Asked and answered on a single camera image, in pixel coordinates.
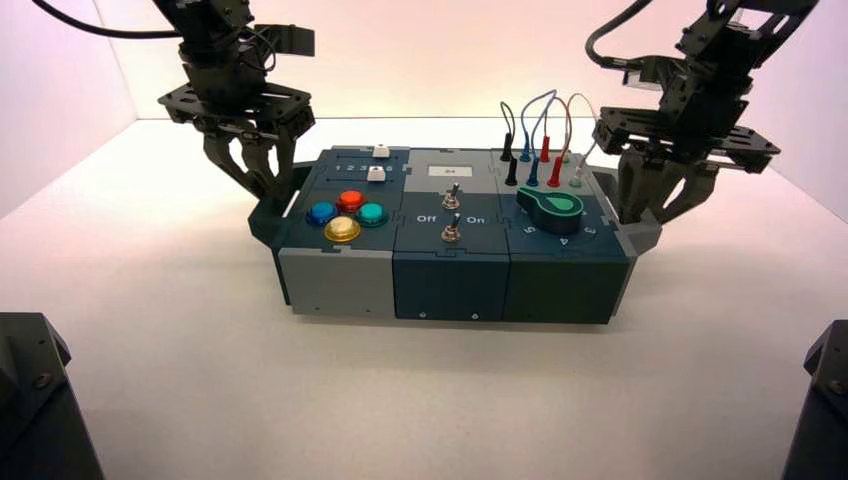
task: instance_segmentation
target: pink wall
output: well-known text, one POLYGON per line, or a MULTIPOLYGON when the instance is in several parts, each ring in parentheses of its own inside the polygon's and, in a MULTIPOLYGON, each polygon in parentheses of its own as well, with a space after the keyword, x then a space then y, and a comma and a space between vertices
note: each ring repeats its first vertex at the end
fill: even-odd
MULTIPOLYGON (((93 0, 55 4, 99 23, 93 0)), ((62 25, 29 1, 3 7, 0 217, 135 119, 107 39, 62 25)))

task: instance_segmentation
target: screw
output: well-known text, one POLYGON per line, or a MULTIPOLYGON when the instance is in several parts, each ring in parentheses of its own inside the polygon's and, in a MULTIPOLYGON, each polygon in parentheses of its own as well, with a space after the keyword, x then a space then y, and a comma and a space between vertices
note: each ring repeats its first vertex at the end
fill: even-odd
POLYGON ((846 385, 845 382, 841 382, 839 380, 831 380, 830 383, 827 384, 827 387, 830 388, 833 393, 839 396, 848 394, 848 385, 846 385))
POLYGON ((41 375, 35 377, 35 380, 32 381, 32 386, 36 390, 42 390, 47 385, 50 385, 50 383, 52 381, 53 381, 53 375, 51 375, 49 373, 42 373, 41 375))

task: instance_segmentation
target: light gray block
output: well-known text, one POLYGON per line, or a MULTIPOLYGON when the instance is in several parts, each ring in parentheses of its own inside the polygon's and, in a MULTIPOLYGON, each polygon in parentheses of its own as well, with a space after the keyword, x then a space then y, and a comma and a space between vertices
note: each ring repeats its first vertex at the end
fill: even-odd
POLYGON ((491 160, 488 150, 412 150, 403 191, 444 193, 456 182, 462 193, 498 193, 491 160))
POLYGON ((343 245, 336 248, 338 253, 280 249, 280 265, 294 312, 394 317, 392 252, 352 250, 343 245))

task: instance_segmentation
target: black cable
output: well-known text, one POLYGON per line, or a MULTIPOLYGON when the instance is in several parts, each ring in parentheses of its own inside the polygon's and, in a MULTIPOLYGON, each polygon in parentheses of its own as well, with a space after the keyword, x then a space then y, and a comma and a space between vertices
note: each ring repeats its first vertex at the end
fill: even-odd
POLYGON ((509 134, 515 136, 515 115, 512 114, 512 109, 509 108, 506 102, 501 102, 501 114, 504 117, 504 121, 506 122, 506 129, 509 130, 509 134), (512 119, 512 128, 509 126, 509 120, 506 118, 506 111, 504 111, 504 107, 509 110, 509 118, 512 119))
MULTIPOLYGON (((247 28, 247 27, 245 27, 244 29, 245 29, 245 31, 247 31, 248 33, 253 35, 254 37, 258 38, 259 40, 262 40, 262 42, 265 45, 268 46, 268 49, 271 51, 271 57, 272 58, 271 58, 271 66, 268 67, 268 68, 265 68, 265 65, 262 65, 262 68, 259 68, 256 65, 253 65, 249 62, 245 62, 244 60, 242 60, 241 63, 244 64, 247 67, 254 69, 254 70, 258 70, 260 72, 265 72, 265 73, 271 72, 275 68, 277 68, 277 52, 274 50, 274 45, 272 45, 271 42, 267 38, 265 38, 264 35, 260 35, 259 32, 257 32, 256 30, 253 30, 252 28, 247 28)), ((261 55, 259 54, 258 46, 254 47, 254 51, 257 52, 256 53, 257 60, 260 60, 261 55)))
POLYGON ((598 52, 595 51, 595 42, 597 42, 604 35, 620 27, 624 22, 635 17, 637 13, 641 12, 642 9, 647 7, 648 4, 650 4, 652 1, 653 0, 636 0, 629 7, 624 9, 623 12, 616 15, 615 18, 603 24, 600 28, 592 32, 592 34, 589 35, 589 38, 586 40, 586 55, 589 55, 589 58, 592 59, 593 62, 597 63, 603 68, 616 68, 621 70, 638 69, 638 60, 628 60, 617 57, 603 57, 599 55, 598 52))
POLYGON ((126 30, 112 30, 110 28, 102 28, 94 25, 90 25, 88 23, 83 23, 73 18, 71 16, 66 15, 65 13, 57 10, 55 7, 50 5, 44 0, 32 0, 32 3, 36 4, 39 8, 52 15, 57 20, 64 22, 74 28, 78 28, 84 32, 93 33, 95 35, 102 35, 104 37, 112 37, 112 38, 128 38, 132 40, 145 40, 145 39, 155 39, 155 38, 178 38, 181 37, 178 32, 174 30, 158 30, 158 31, 149 31, 149 32, 129 32, 126 30))

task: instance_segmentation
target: toggle switch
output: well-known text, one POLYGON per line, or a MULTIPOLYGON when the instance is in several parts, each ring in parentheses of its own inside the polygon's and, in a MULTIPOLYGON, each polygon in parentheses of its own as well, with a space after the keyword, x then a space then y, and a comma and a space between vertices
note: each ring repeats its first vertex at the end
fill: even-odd
POLYGON ((459 184, 454 183, 448 193, 445 194, 445 198, 442 200, 442 208, 445 210, 456 210, 459 208, 459 199, 457 195, 459 194, 459 184))
POLYGON ((453 214, 453 220, 450 225, 446 226, 444 230, 442 230, 442 240, 448 243, 456 243, 459 241, 459 219, 462 216, 458 213, 453 214))

